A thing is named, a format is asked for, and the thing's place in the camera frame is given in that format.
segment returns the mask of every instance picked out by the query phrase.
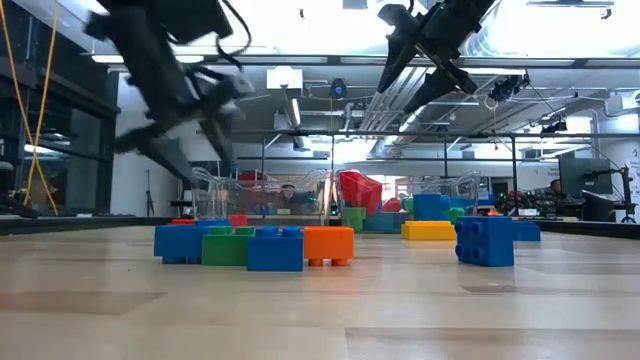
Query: orange cable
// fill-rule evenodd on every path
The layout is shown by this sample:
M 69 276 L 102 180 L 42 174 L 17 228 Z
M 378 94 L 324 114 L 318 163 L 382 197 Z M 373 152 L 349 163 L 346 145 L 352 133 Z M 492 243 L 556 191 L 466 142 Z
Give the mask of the orange cable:
M 38 117 L 38 126 L 36 128 L 36 140 L 33 143 L 33 147 L 34 147 L 34 158 L 37 157 L 37 148 L 38 148 L 38 143 L 40 142 L 40 132 L 42 131 L 42 123 L 44 120 L 44 112 L 45 112 L 45 107 L 47 104 L 47 95 L 49 92 L 49 80 L 51 78 L 51 65 L 53 64 L 53 51 L 55 49 L 55 45 L 56 45 L 56 30 L 58 27 L 58 12 L 59 12 L 59 7 L 60 7 L 60 3 L 58 2 L 58 0 L 55 0 L 55 7 L 54 7 L 54 11 L 53 11 L 53 25 L 52 25 L 52 32 L 51 32 L 51 43 L 49 44 L 49 55 L 47 57 L 47 71 L 44 75 L 44 87 L 42 89 L 42 102 L 40 103 L 40 116 Z M 29 180 L 27 182 L 27 198 L 29 198 L 29 194 L 31 193 L 31 185 L 33 182 L 33 170 L 35 167 L 35 162 L 31 162 L 31 168 L 29 169 Z M 49 193 L 48 190 L 48 186 L 44 185 L 47 188 L 47 193 L 48 196 L 51 196 L 51 194 Z M 58 216 L 58 209 L 55 205 L 55 202 L 53 201 L 53 198 L 49 199 L 52 204 L 51 206 L 53 207 L 53 212 L 56 214 L 56 216 Z
M 56 16 L 54 17 L 54 22 L 53 22 L 54 29 L 56 27 L 56 21 L 57 21 L 57 10 L 58 10 L 58 1 L 56 0 Z M 25 110 L 24 103 L 22 102 L 22 96 L 20 94 L 20 85 L 18 84 L 18 77 L 17 77 L 17 73 L 16 73 L 15 63 L 13 61 L 13 49 L 11 48 L 11 39 L 9 37 L 9 29 L 8 29 L 8 26 L 7 26 L 7 18 L 6 18 L 5 11 L 4 11 L 4 0 L 0 0 L 0 20 L 2 20 L 2 28 L 3 28 L 3 31 L 4 31 L 4 38 L 5 38 L 5 42 L 7 44 L 7 55 L 9 56 L 9 67 L 11 69 L 11 75 L 13 77 L 13 86 L 15 88 L 16 97 L 18 99 L 18 106 L 20 108 L 20 114 L 22 116 L 22 121 L 24 122 L 25 131 L 27 133 L 27 138 L 29 139 L 29 143 L 32 146 L 34 146 L 33 137 L 31 135 L 31 129 L 29 127 L 29 120 L 27 118 L 27 112 Z M 45 191 L 47 193 L 47 198 L 49 199 L 49 202 L 51 202 L 51 205 L 53 206 L 53 211 L 54 211 L 54 213 L 56 215 L 58 215 L 58 209 L 55 206 L 55 202 L 53 201 L 53 197 L 51 196 L 51 192 L 49 192 L 49 187 L 47 186 L 46 178 L 44 176 L 44 173 L 42 172 L 42 167 L 40 166 L 40 161 L 38 160 L 38 153 L 37 153 L 37 150 L 36 150 L 35 146 L 34 146 L 34 153 L 33 153 L 33 161 L 31 162 L 31 168 L 32 169 L 33 169 L 34 164 L 38 168 L 38 173 L 40 174 L 40 179 L 42 179 L 44 189 L 45 189 Z M 29 201 L 29 193 L 27 192 L 27 196 L 25 197 L 24 205 L 27 205 L 28 201 Z

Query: cable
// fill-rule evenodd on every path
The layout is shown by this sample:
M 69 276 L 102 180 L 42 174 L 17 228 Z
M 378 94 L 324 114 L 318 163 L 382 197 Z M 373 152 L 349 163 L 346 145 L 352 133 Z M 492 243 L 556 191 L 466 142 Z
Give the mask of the cable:
M 55 0 L 55 9 L 54 9 L 54 15 L 53 15 L 53 26 L 51 29 L 51 43 L 49 44 L 49 55 L 47 57 L 47 70 L 45 72 L 44 75 L 44 86 L 42 88 L 42 101 L 40 102 L 40 116 L 38 117 L 38 126 L 36 128 L 36 139 L 35 142 L 33 143 L 33 147 L 34 147 L 34 154 L 37 154 L 37 148 L 38 148 L 38 143 L 40 142 L 40 132 L 42 131 L 42 123 L 44 121 L 44 113 L 45 113 L 45 107 L 47 105 L 47 95 L 49 92 L 49 80 L 51 78 L 51 65 L 53 64 L 53 51 L 55 49 L 56 46 L 56 32 L 57 32 L 57 28 L 58 28 L 58 15 L 59 15 L 59 11 L 60 11 L 60 3 L 58 2 L 58 0 Z M 29 180 L 27 182 L 27 198 L 29 197 L 29 194 L 31 193 L 31 185 L 33 182 L 33 170 L 35 167 L 35 162 L 31 162 L 31 168 L 29 169 Z M 53 212 L 56 214 L 56 216 L 58 216 L 58 209 L 55 205 L 55 203 L 52 204 L 53 207 Z
M 229 9 L 229 11 L 231 11 L 233 16 L 235 16 L 235 18 L 238 19 L 238 22 L 240 22 L 240 25 L 242 25 L 242 27 L 244 28 L 244 31 L 247 33 L 247 42 L 240 49 L 227 53 L 226 51 L 224 51 L 224 49 L 222 48 L 222 45 L 220 44 L 220 40 L 221 40 L 220 36 L 217 36 L 216 50 L 218 51 L 218 55 L 219 55 L 218 58 L 222 58 L 229 61 L 231 64 L 235 65 L 240 71 L 242 71 L 242 64 L 238 60 L 234 59 L 234 56 L 238 56 L 244 53 L 245 51 L 247 51 L 247 49 L 249 49 L 249 47 L 251 46 L 251 43 L 253 42 L 253 36 L 251 35 L 251 30 L 249 30 L 249 25 L 247 25 L 244 18 L 240 15 L 240 13 L 238 13 L 238 11 L 233 7 L 233 5 L 231 5 L 228 0 L 221 0 L 221 1 Z M 199 61 L 195 64 L 190 65 L 188 68 L 194 69 L 208 62 L 215 62 L 218 60 L 218 58 Z
M 55 40 L 59 6 L 60 6 L 60 4 L 56 0 L 55 1 L 55 9 L 54 9 L 54 17 L 53 17 L 53 33 L 51 35 L 52 42 L 53 42 L 53 40 Z M 40 179 L 42 180 L 42 185 L 44 186 L 44 190 L 45 190 L 45 192 L 47 194 L 47 198 L 49 199 L 49 202 L 51 203 L 51 206 L 53 208 L 53 212 L 57 216 L 58 215 L 58 209 L 55 206 L 55 202 L 53 201 L 53 197 L 51 196 L 51 192 L 49 191 L 49 186 L 47 185 L 47 179 L 45 178 L 44 173 L 42 172 L 42 167 L 40 166 L 40 161 L 38 159 L 38 151 L 37 151 L 37 148 L 36 148 L 37 143 L 34 142 L 33 137 L 31 135 L 31 128 L 29 127 L 29 118 L 27 117 L 27 112 L 25 110 L 24 103 L 22 102 L 22 95 L 20 94 L 20 85 L 18 84 L 18 76 L 17 76 L 17 73 L 16 73 L 15 63 L 13 61 L 13 49 L 11 48 L 11 38 L 9 36 L 9 29 L 8 29 L 8 26 L 7 26 L 7 18 L 6 18 L 6 14 L 5 14 L 5 11 L 4 11 L 4 0 L 0 0 L 0 18 L 1 18 L 0 20 L 2 21 L 2 29 L 4 31 L 5 43 L 7 44 L 7 55 L 9 56 L 9 68 L 11 69 L 11 76 L 13 77 L 13 86 L 15 88 L 16 97 L 18 99 L 18 106 L 20 108 L 20 114 L 22 115 L 22 121 L 24 122 L 24 128 L 25 128 L 25 131 L 27 133 L 27 138 L 29 140 L 29 143 L 33 146 L 33 160 L 31 162 L 30 173 L 33 171 L 33 166 L 35 165 L 37 167 L 37 169 L 38 169 L 38 174 L 40 175 Z M 45 86 L 48 83 L 47 79 L 49 77 L 49 70 L 50 69 L 48 68 L 47 69 L 47 76 L 46 76 L 46 79 L 45 79 Z M 29 186 L 29 188 L 31 187 L 31 180 L 29 181 L 28 186 Z M 27 196 L 25 197 L 24 204 L 23 204 L 25 206 L 29 202 L 29 190 L 28 189 L 27 189 Z
M 540 94 L 540 92 L 538 91 L 538 89 L 536 89 L 533 86 L 533 82 L 531 81 L 531 77 L 529 76 L 529 71 L 527 71 L 527 77 L 529 78 L 529 86 L 531 86 L 531 89 L 533 91 L 536 92 L 536 94 L 540 97 L 540 99 L 542 99 L 542 101 L 544 101 L 545 104 L 547 104 L 547 106 L 549 107 L 549 109 L 551 109 L 552 112 L 555 112 L 556 109 L 553 108 L 553 106 L 549 105 L 549 103 L 547 102 L 547 100 L 544 98 L 544 96 L 542 96 L 542 94 Z

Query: large toy block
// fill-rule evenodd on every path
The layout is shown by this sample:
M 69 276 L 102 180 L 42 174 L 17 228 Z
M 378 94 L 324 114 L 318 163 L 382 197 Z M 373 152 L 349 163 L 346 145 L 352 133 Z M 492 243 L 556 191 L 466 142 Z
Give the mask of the large toy block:
M 461 208 L 451 208 L 449 209 L 449 221 L 455 225 L 458 222 L 458 218 L 464 216 L 464 209 Z
M 211 230 L 207 226 L 165 225 L 156 227 L 154 256 L 162 256 L 163 263 L 200 263 L 202 237 Z
M 451 199 L 440 194 L 416 194 L 413 197 L 413 219 L 417 221 L 449 220 Z
M 247 215 L 229 215 L 229 221 L 234 228 L 249 225 L 249 217 Z
M 333 266 L 346 266 L 353 259 L 355 235 L 352 228 L 310 226 L 304 229 L 304 257 L 309 266 L 322 266 L 330 259 Z
M 455 225 L 460 262 L 480 266 L 513 266 L 513 226 L 506 216 L 463 216 Z
M 355 231 L 362 231 L 366 217 L 367 209 L 365 208 L 344 208 L 342 212 L 342 224 Z
M 287 227 L 279 234 L 277 226 L 266 226 L 249 237 L 248 271 L 302 271 L 303 265 L 304 242 L 299 227 Z
M 364 221 L 364 230 L 387 234 L 399 234 L 402 224 L 404 224 L 408 219 L 409 213 L 406 212 L 381 211 Z
M 196 220 L 196 226 L 231 226 L 229 220 L 200 219 Z
M 540 227 L 531 221 L 514 221 L 513 240 L 515 241 L 540 241 Z
M 411 241 L 454 241 L 456 231 L 449 221 L 407 221 L 402 238 Z
M 211 228 L 202 238 L 202 265 L 247 265 L 247 243 L 254 233 L 253 227 L 239 227 L 235 233 L 228 226 Z
M 171 225 L 194 225 L 196 223 L 193 219 L 173 219 Z

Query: metal frame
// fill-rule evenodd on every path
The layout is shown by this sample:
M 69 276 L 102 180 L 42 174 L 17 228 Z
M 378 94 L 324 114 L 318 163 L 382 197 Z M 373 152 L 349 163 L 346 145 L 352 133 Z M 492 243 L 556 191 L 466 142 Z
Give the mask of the metal frame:
M 444 158 L 371 158 L 373 161 L 424 161 L 435 162 L 444 161 L 444 176 L 449 176 L 449 162 L 511 162 L 513 164 L 513 188 L 518 189 L 518 169 L 516 164 L 518 162 L 540 162 L 539 159 L 517 159 L 516 158 L 516 139 L 517 138 L 583 138 L 583 139 L 602 139 L 602 138 L 640 138 L 640 133 L 635 134 L 531 134 L 531 133 L 468 133 L 468 132 L 411 132 L 411 131 L 367 131 L 367 130 L 354 130 L 354 131 L 325 131 L 325 130 L 237 130 L 233 132 L 233 135 L 262 135 L 262 156 L 261 157 L 241 157 L 238 160 L 261 160 L 261 172 L 264 174 L 265 160 L 285 160 L 285 161 L 310 161 L 310 160 L 329 160 L 327 158 L 312 158 L 312 157 L 267 157 L 265 155 L 266 139 L 269 135 L 288 135 L 288 136 L 310 136 L 321 135 L 331 137 L 331 171 L 334 170 L 334 147 L 336 136 L 416 136 L 416 137 L 435 137 L 442 138 L 444 147 Z M 462 138 L 471 139 L 490 139 L 490 138 L 509 138 L 511 139 L 511 159 L 449 159 L 447 156 L 448 137 L 456 137 L 456 142 Z M 519 201 L 518 197 L 515 197 L 515 211 L 514 215 L 519 214 Z
M 247 54 L 237 56 L 236 59 L 246 66 L 384 66 L 387 61 L 387 57 L 383 55 Z M 205 63 L 218 65 L 218 61 L 219 58 L 216 55 L 204 55 Z M 127 71 L 122 64 L 111 65 L 111 69 L 114 71 Z M 456 61 L 456 65 L 465 68 L 503 69 L 640 69 L 640 58 L 507 58 L 461 56 Z M 407 66 L 425 67 L 435 65 L 428 58 L 417 57 Z

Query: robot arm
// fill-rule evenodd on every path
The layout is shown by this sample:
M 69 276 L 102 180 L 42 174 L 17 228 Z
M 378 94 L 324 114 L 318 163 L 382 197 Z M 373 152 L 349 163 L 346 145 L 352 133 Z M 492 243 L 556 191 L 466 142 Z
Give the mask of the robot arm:
M 451 60 L 460 56 L 458 48 L 467 37 L 480 31 L 480 21 L 495 0 L 444 0 L 436 3 L 426 15 L 411 14 L 412 6 L 387 4 L 378 17 L 394 26 L 387 37 L 389 56 L 378 91 L 384 92 L 400 76 L 402 70 L 417 56 L 427 56 L 436 66 L 433 74 L 425 75 L 424 84 L 405 106 L 410 114 L 421 106 L 452 91 L 473 94 L 477 85 L 469 74 Z
M 222 1 L 230 6 L 227 0 Z M 252 93 L 253 86 L 241 72 L 224 75 L 200 64 L 183 68 L 170 45 L 187 44 L 211 32 L 218 39 L 231 35 L 231 26 L 218 0 L 191 0 L 188 6 L 181 0 L 100 0 L 100 3 L 109 14 L 93 13 L 85 32 L 114 43 L 129 70 L 128 83 L 138 88 L 149 108 L 146 116 L 153 120 L 148 126 L 118 137 L 116 151 L 137 149 L 179 178 L 192 181 L 192 171 L 182 150 L 178 146 L 179 154 L 169 154 L 176 151 L 175 144 L 169 149 L 162 138 L 173 127 L 199 119 L 203 133 L 220 156 L 223 175 L 228 175 L 233 157 L 231 114 L 227 109 L 239 111 L 229 105 Z M 239 66 L 219 44 L 218 51 L 222 58 Z M 213 77 L 216 83 L 203 90 L 196 73 Z

